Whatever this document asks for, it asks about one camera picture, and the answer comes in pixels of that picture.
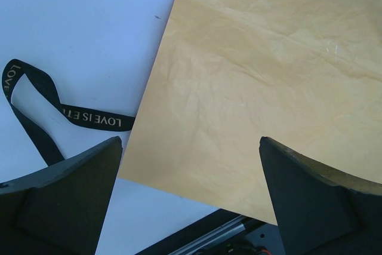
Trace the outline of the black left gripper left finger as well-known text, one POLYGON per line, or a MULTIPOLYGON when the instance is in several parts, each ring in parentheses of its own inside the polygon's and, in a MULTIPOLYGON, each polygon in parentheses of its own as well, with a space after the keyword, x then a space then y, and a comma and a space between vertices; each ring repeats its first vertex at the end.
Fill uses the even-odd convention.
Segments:
POLYGON ((1 254, 94 254, 121 158, 112 137, 1 183, 1 254))

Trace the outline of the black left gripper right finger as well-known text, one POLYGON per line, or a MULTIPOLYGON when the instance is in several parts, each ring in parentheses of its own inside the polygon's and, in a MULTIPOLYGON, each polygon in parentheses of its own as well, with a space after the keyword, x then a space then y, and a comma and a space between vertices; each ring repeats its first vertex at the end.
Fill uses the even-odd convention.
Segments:
POLYGON ((270 137, 259 153, 286 254, 381 254, 381 184, 270 137))

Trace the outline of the black ribbon gold lettering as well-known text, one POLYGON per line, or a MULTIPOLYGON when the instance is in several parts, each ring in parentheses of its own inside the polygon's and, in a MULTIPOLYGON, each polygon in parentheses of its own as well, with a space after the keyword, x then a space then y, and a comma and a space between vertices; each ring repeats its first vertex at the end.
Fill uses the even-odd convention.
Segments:
POLYGON ((11 102, 14 88, 19 79, 24 75, 37 92, 74 125, 114 132, 130 131, 133 128, 135 121, 133 116, 62 104, 55 83, 49 74, 21 60, 12 59, 7 63, 2 72, 2 90, 19 123, 48 166, 64 161, 64 156, 51 136, 18 110, 11 102))

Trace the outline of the orange wrapping paper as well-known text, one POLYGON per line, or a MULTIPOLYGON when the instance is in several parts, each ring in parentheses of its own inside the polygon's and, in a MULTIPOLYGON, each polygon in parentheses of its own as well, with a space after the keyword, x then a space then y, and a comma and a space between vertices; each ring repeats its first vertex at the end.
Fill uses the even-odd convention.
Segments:
POLYGON ((381 181, 381 0, 175 0, 118 176, 275 223, 268 136, 381 181))

